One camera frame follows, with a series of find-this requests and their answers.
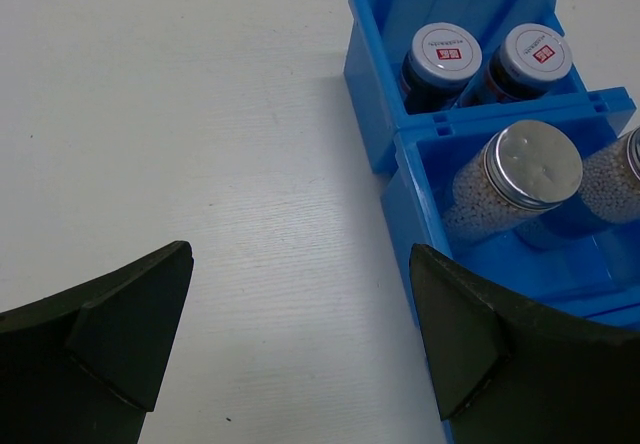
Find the blue three-compartment plastic bin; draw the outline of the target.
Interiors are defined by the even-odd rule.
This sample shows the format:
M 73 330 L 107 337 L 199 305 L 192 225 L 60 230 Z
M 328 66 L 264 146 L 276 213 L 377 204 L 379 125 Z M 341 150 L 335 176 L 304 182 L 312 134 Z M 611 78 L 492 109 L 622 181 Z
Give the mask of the blue three-compartment plastic bin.
M 579 189 L 558 207 L 465 249 L 443 228 L 445 194 L 456 172 L 494 136 L 520 120 L 566 134 L 583 163 L 625 134 L 635 105 L 624 88 L 588 90 L 573 60 L 546 94 L 513 103 L 470 103 L 493 53 L 516 26 L 536 23 L 561 36 L 556 0 L 349 0 L 353 27 L 344 76 L 373 172 L 388 177 L 381 203 L 415 325 L 412 248 L 426 244 L 478 276 L 540 304 L 639 335 L 639 218 L 602 221 Z M 483 61 L 454 104 L 410 115 L 399 74 L 415 33 L 448 22 L 478 41 Z

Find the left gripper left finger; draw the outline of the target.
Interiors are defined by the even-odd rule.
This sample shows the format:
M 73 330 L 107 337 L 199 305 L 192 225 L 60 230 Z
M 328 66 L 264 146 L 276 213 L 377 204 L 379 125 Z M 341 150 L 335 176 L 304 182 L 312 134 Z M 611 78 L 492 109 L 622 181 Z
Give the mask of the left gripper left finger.
M 194 267 L 172 242 L 1 315 L 4 443 L 135 443 L 154 411 Z

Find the dark spice jar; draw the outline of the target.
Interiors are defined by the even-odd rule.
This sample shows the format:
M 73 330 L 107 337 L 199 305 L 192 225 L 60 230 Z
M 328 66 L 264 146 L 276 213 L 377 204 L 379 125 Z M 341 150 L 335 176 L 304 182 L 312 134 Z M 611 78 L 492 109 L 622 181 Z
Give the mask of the dark spice jar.
M 513 103 L 537 99 L 573 66 L 571 49 L 555 30 L 536 23 L 513 28 L 493 53 L 470 103 Z
M 464 28 L 436 22 L 418 29 L 399 74 L 406 112 L 415 115 L 450 108 L 482 61 L 478 41 Z

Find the blue-white shaker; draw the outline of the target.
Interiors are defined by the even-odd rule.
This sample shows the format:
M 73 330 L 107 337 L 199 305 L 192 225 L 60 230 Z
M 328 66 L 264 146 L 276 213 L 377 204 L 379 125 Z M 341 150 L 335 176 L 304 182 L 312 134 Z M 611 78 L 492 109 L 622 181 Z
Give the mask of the blue-white shaker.
M 602 221 L 626 224 L 639 218 L 638 128 L 584 161 L 579 194 Z
M 448 185 L 442 223 L 450 247 L 472 247 L 558 207 L 582 177 L 582 157 L 561 130 L 538 120 L 511 124 Z

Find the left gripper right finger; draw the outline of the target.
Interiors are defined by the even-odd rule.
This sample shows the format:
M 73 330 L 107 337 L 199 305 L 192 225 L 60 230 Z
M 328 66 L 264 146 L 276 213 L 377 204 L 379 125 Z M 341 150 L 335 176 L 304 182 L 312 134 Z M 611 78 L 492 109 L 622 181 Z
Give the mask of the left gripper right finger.
M 441 420 L 455 443 L 635 443 L 639 335 L 540 304 L 433 247 L 410 281 Z

